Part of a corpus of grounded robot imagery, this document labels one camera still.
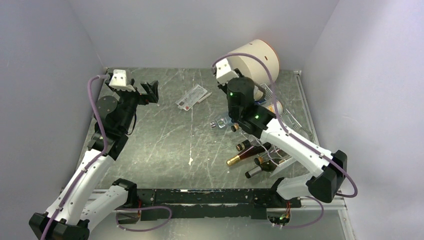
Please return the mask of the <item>clear bottle black cap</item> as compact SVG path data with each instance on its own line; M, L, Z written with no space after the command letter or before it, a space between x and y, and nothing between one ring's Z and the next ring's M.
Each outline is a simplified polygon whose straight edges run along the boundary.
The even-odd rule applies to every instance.
M277 111L280 113L280 114L282 114L283 113L283 105L281 104L281 102L280 101L277 101L277 103L276 103L276 105L277 105L277 108L275 108L275 106L274 106L274 104L272 103L272 101L271 100L267 100L267 101L263 101L263 102L261 102L260 104L259 104L260 106L262 106L262 107L265 107L265 108L267 108L268 110L270 110L272 113L275 113L275 109L277 109ZM239 130L239 129L241 129L241 127L238 125L238 124L236 124L236 123L234 123L231 127L231 130L233 131L233 132L236 132L237 130Z

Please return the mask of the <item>dark bottle black cap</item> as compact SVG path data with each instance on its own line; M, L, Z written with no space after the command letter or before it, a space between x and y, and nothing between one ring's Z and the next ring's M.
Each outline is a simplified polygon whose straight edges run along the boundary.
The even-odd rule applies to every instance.
M243 151L250 151L250 152L254 152L254 151L262 151L262 150L267 150L267 146L266 145L262 145L262 143L258 140L244 140L240 143L238 143L235 146L236 150L239 152L243 152Z

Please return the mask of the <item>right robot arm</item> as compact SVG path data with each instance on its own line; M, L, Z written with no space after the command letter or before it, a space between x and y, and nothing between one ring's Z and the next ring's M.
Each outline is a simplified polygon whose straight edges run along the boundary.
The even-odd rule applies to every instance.
M227 83L230 118L247 134L281 149L308 170L307 174L282 179L270 193L270 202L282 207L290 199L312 196L331 203L347 176L347 155L324 149L280 123L275 113L255 103L254 88L255 83L247 77Z

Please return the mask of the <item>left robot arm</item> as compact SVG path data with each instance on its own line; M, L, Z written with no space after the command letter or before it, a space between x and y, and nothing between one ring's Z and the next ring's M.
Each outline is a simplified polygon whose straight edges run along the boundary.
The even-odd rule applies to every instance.
M89 197L110 166L117 160L132 132L137 107L157 103L157 81L142 83L144 92L133 79L98 75L117 97L88 98L96 121L83 159L64 190L43 213L34 213L29 226L39 240L86 240L90 232L112 211L125 208L137 210L141 205L137 185L126 179L115 180L102 196L89 202Z

